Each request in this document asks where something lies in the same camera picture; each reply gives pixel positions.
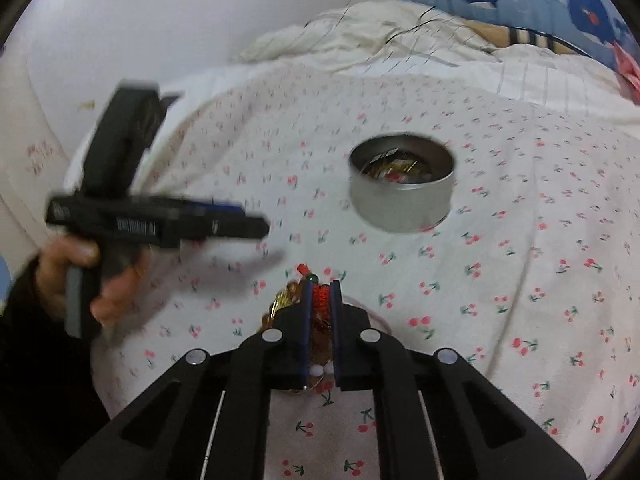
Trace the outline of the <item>person's left hand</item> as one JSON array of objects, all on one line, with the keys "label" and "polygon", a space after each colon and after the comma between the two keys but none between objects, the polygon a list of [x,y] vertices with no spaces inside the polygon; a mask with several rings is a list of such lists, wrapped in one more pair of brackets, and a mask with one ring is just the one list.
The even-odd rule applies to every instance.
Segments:
[{"label": "person's left hand", "polygon": [[71,235],[57,237],[38,256],[36,292],[43,309],[57,321],[82,316],[110,327],[130,311],[150,262],[151,254],[143,249],[122,272],[102,278],[98,244]]}]

